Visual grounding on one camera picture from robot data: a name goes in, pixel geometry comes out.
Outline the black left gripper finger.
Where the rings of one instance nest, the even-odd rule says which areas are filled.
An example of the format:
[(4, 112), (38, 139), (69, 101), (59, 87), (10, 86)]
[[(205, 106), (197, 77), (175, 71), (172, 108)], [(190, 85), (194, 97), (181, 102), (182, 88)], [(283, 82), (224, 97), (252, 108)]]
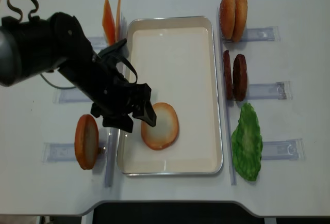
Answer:
[(113, 127), (131, 133), (134, 122), (129, 115), (103, 116), (103, 126)]

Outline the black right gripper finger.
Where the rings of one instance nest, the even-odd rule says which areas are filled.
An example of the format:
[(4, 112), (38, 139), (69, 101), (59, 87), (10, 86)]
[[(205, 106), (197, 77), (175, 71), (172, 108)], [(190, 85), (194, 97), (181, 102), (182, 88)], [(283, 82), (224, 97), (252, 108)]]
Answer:
[(134, 106), (133, 117), (144, 121), (151, 127), (156, 126), (157, 116), (150, 100), (142, 101)]

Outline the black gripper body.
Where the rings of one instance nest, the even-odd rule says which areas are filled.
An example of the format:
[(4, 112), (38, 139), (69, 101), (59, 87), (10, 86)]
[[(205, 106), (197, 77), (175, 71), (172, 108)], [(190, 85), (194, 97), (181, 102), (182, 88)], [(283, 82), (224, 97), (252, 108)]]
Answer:
[(151, 99), (148, 84), (129, 83), (121, 75), (92, 76), (90, 99), (93, 101), (91, 114), (99, 116), (124, 116), (133, 114), (135, 105)]

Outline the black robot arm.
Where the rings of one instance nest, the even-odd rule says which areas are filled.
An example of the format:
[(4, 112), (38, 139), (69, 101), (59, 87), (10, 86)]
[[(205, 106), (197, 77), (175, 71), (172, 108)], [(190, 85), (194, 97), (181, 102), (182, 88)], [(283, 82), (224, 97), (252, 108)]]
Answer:
[(47, 20), (33, 17), (21, 23), (4, 17), (1, 26), (1, 85), (9, 87), (33, 76), (57, 70), (93, 104), (91, 114), (103, 126), (132, 132), (133, 120), (156, 125), (148, 84), (129, 82), (117, 69), (133, 66), (121, 54), (123, 39), (99, 53), (93, 50), (77, 18), (57, 12)]

